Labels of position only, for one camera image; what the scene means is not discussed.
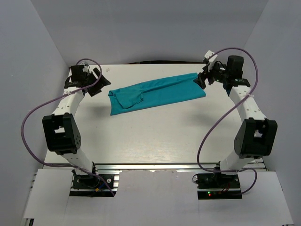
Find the teal t-shirt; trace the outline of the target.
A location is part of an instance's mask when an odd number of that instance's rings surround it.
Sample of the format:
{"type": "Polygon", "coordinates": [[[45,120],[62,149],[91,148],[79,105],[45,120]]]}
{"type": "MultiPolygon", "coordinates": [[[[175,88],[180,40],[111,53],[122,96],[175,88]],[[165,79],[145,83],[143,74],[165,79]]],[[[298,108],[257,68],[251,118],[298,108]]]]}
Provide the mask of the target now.
{"type": "Polygon", "coordinates": [[[111,90],[111,116],[206,97],[193,81],[197,75],[165,77],[111,90]]]}

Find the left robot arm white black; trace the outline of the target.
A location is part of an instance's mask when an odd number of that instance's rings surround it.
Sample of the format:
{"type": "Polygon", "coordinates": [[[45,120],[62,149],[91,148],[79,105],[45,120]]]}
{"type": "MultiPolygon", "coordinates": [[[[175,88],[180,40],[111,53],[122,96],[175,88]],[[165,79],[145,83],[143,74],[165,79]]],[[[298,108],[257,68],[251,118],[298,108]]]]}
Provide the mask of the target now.
{"type": "Polygon", "coordinates": [[[42,119],[48,150],[90,173],[93,171],[93,162],[81,150],[81,134],[74,116],[86,94],[93,97],[110,84],[99,67],[90,69],[87,64],[72,66],[71,76],[64,84],[63,94],[66,96],[51,115],[42,119]]]}

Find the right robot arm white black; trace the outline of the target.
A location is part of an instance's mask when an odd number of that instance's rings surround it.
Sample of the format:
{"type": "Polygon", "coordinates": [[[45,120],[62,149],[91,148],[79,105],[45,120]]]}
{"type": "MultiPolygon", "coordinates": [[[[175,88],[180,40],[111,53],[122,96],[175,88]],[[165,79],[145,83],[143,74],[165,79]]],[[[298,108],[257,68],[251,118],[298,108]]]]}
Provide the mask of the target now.
{"type": "Polygon", "coordinates": [[[253,88],[243,78],[243,57],[231,55],[225,65],[216,58],[213,52],[206,53],[206,65],[194,82],[202,89],[206,87],[206,81],[210,85],[222,83],[239,113],[242,124],[234,139],[234,150],[211,170],[212,173],[235,175],[249,162],[271,154],[277,122],[269,120],[259,109],[252,95],[253,88]]]}

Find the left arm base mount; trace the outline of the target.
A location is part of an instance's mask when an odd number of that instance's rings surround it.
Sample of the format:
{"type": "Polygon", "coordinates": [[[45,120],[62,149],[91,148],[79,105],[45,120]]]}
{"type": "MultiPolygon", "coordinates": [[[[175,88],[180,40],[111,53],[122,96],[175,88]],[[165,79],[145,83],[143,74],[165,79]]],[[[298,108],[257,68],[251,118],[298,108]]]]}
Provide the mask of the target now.
{"type": "Polygon", "coordinates": [[[106,184],[99,178],[91,175],[80,175],[72,170],[73,178],[69,192],[70,197],[113,197],[114,174],[100,174],[106,184]]]}

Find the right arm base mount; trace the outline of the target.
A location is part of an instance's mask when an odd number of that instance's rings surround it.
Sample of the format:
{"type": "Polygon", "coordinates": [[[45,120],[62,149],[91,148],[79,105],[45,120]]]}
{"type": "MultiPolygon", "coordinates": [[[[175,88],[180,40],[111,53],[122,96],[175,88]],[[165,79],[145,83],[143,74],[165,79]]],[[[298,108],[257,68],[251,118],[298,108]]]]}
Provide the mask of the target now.
{"type": "Polygon", "coordinates": [[[238,175],[222,173],[198,173],[192,177],[197,185],[199,200],[242,199],[238,175]]]}

